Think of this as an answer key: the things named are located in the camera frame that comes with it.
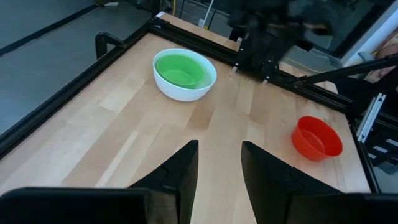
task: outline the white bowl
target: white bowl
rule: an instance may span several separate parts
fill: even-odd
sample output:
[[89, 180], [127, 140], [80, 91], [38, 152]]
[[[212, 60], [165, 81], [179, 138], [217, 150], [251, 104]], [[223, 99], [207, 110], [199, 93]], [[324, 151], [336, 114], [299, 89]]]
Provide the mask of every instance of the white bowl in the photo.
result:
[[[195, 61], [197, 61], [205, 70], [206, 73], [210, 76], [210, 84], [204, 88], [198, 88], [198, 89], [188, 89], [188, 88], [182, 88], [179, 86], [176, 86], [174, 84], [169, 83], [166, 81], [164, 78], [162, 78], [159, 73], [157, 72], [155, 68], [155, 64], [160, 59], [161, 57], [165, 55], [170, 55], [170, 54], [180, 54], [180, 55], [186, 55]], [[199, 100], [201, 97], [203, 97], [209, 89], [213, 86], [213, 84], [216, 82], [217, 79], [217, 71], [214, 65], [207, 60], [204, 56], [193, 52], [191, 50], [186, 50], [186, 49], [166, 49], [161, 52], [159, 52], [152, 63], [152, 66], [154, 68], [154, 76], [155, 76], [155, 81], [156, 85], [159, 87], [159, 89], [164, 93], [166, 96], [170, 97], [171, 99], [175, 99], [178, 101], [184, 101], [184, 102], [189, 102], [189, 101], [195, 101]]]

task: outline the wall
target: wall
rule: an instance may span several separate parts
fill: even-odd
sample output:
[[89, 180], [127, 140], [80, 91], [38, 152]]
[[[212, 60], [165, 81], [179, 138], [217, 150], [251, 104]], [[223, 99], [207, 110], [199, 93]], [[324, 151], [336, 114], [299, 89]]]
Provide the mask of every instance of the wall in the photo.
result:
[[378, 45], [398, 27], [398, 1], [395, 0], [385, 13], [344, 55], [341, 62], [349, 66], [361, 61], [358, 52], [373, 52]]

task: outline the orange bowl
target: orange bowl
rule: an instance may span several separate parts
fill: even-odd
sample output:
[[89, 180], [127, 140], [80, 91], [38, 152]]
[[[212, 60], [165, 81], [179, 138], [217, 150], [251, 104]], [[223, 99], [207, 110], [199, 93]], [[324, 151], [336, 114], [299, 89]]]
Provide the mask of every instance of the orange bowl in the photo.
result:
[[299, 119], [292, 133], [292, 142], [301, 155], [317, 162], [339, 156], [343, 151], [343, 144], [335, 130], [312, 116]]

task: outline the wooden table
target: wooden table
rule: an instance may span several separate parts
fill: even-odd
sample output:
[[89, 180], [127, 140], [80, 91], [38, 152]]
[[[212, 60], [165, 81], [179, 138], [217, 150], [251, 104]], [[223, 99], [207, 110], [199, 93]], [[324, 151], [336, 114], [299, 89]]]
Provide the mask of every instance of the wooden table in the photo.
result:
[[[164, 19], [234, 47], [207, 30]], [[0, 192], [28, 185], [126, 187], [191, 139], [199, 140], [192, 223], [255, 223], [241, 170], [243, 140], [344, 192], [369, 192], [343, 114], [212, 59], [218, 79], [209, 93], [191, 103], [171, 100], [155, 85], [152, 59], [172, 47], [178, 46], [147, 34], [0, 162]], [[282, 69], [302, 74], [290, 65]], [[337, 131], [341, 156], [317, 163], [293, 148], [290, 134], [304, 115]]]

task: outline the green bowl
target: green bowl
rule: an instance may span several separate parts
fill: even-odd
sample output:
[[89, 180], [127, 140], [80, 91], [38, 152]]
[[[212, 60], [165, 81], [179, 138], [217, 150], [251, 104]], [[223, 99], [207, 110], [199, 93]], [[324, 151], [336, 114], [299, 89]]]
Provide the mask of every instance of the green bowl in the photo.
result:
[[182, 88], [195, 88], [205, 75], [197, 61], [181, 54], [165, 55], [155, 67], [162, 78]]

